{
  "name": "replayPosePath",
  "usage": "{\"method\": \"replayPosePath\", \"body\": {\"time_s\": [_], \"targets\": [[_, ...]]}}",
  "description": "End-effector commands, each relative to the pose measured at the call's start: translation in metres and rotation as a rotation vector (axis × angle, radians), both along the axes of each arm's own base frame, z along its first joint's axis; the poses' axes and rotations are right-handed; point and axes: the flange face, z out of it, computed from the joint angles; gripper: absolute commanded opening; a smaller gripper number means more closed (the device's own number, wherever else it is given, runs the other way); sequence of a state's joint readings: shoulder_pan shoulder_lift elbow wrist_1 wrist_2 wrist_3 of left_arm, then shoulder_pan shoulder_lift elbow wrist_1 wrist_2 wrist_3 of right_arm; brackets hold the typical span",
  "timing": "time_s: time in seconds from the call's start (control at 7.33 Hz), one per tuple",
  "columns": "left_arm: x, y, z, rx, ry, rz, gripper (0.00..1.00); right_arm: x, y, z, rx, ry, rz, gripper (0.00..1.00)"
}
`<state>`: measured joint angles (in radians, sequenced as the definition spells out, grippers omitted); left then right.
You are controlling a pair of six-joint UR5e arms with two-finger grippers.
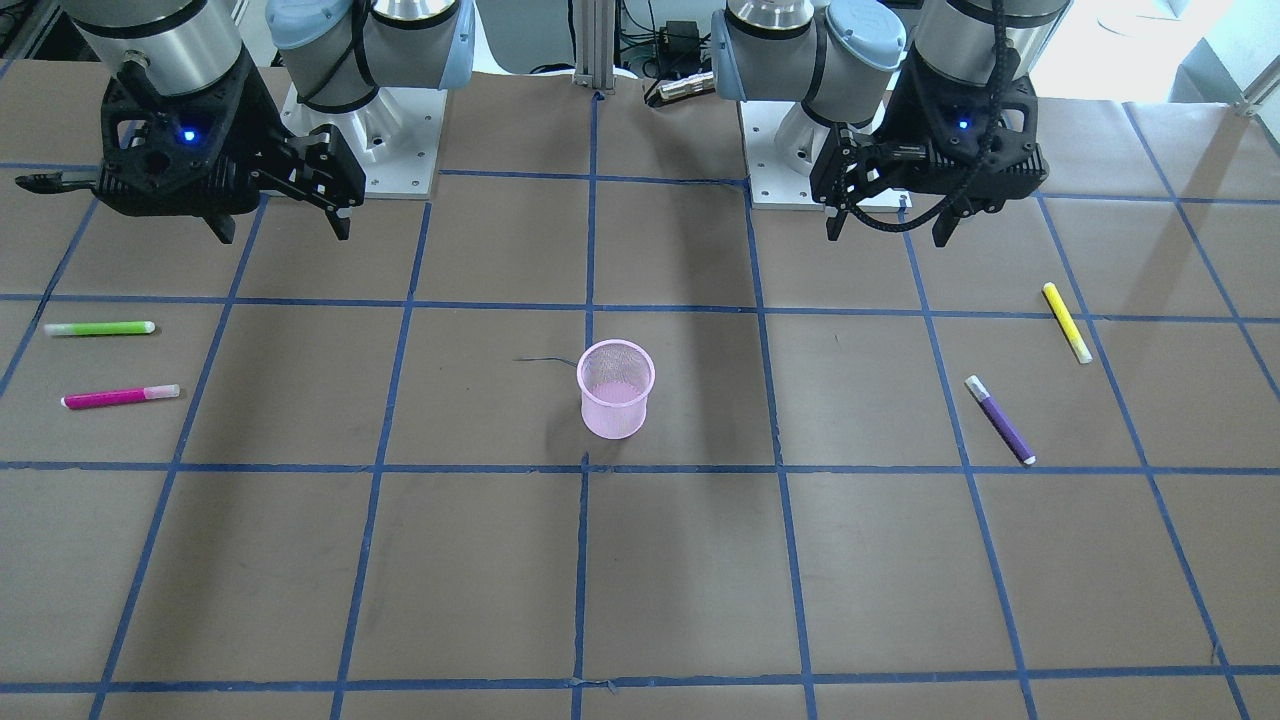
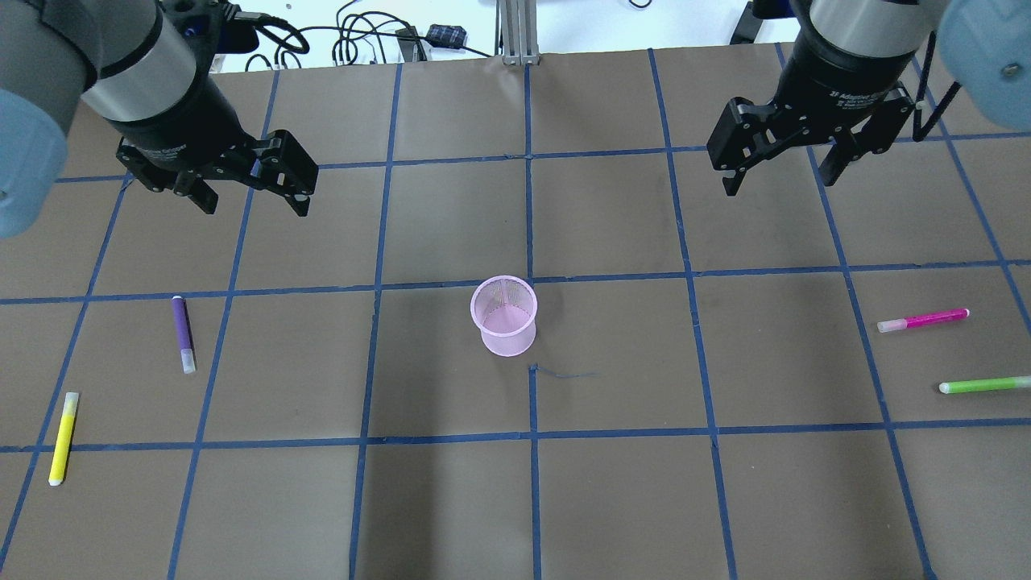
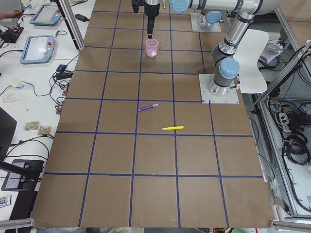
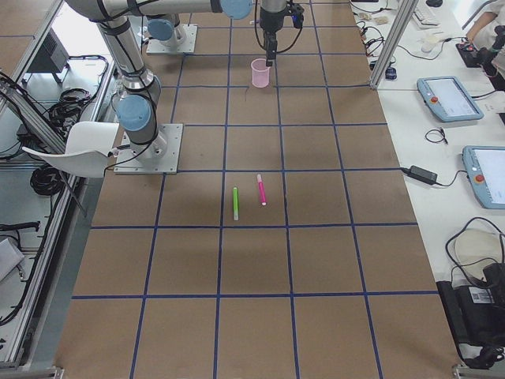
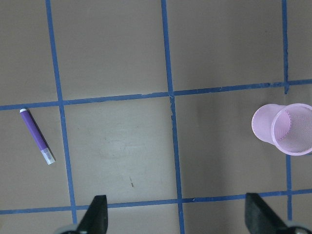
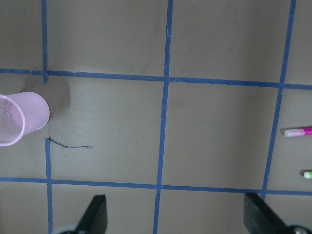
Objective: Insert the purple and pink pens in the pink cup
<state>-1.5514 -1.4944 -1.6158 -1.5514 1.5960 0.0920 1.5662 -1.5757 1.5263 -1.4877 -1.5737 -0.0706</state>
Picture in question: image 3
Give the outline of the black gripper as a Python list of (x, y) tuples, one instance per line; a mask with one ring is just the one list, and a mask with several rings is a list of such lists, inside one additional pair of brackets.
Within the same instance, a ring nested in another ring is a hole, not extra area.
[(147, 36), (148, 39), (152, 39), (153, 29), (155, 24), (155, 17), (159, 15), (160, 0), (145, 0), (144, 1), (144, 13), (148, 16), (147, 22)]

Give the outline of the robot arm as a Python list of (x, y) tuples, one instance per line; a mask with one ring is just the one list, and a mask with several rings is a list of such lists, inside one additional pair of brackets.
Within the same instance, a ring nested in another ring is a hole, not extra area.
[(240, 65), (233, 58), (238, 45), (254, 21), (256, 15), (267, 14), (281, 4), (280, 0), (171, 0), (171, 9), (182, 13), (188, 8), (198, 10), (225, 10), (236, 12), (236, 17), (231, 24), (222, 42), (213, 50), (212, 56), (215, 63), (216, 74), (207, 85), (211, 94), (225, 96), (232, 81), (237, 77)]
[[(132, 8), (136, 13), (141, 6), (144, 7), (144, 13), (148, 17), (147, 21), (147, 36), (148, 39), (151, 39), (153, 36), (153, 29), (155, 24), (155, 18), (159, 15), (161, 0), (133, 0)], [(206, 0), (199, 0), (198, 3), (194, 3), (193, 0), (170, 0), (170, 6), (173, 11), (176, 13), (182, 13), (188, 8), (197, 8), (201, 10), (203, 18), (199, 20), (199, 24), (203, 24), (205, 21), (207, 24), (218, 23), (222, 17), (220, 11), (217, 10), (204, 10), (206, 6)]]

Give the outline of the person hand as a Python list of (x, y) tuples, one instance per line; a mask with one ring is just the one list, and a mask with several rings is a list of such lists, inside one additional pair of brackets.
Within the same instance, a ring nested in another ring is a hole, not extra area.
[(10, 11), (0, 11), (0, 19), (6, 18), (20, 18), (23, 12), (19, 9), (13, 9)]

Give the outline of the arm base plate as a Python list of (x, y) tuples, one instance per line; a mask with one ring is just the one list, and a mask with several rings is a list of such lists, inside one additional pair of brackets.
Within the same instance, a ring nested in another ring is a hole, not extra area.
[(208, 23), (205, 16), (201, 13), (191, 13), (190, 19), (193, 32), (202, 32), (202, 33), (221, 32), (221, 26), (219, 22)]
[(220, 87), (214, 82), (214, 74), (199, 74), (201, 102), (203, 104), (239, 104), (239, 97), (234, 84)]

